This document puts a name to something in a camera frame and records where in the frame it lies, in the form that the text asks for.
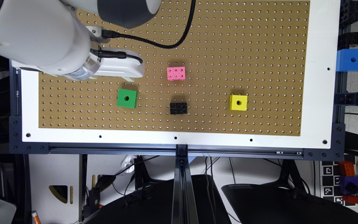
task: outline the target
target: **metal frame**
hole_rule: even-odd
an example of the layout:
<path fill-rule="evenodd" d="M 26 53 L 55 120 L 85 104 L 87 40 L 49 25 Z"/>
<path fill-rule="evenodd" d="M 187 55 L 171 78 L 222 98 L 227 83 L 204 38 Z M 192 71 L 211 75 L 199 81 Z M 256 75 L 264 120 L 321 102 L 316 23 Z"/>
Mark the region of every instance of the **metal frame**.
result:
<path fill-rule="evenodd" d="M 171 224 L 198 224 L 187 145 L 177 145 Z"/>

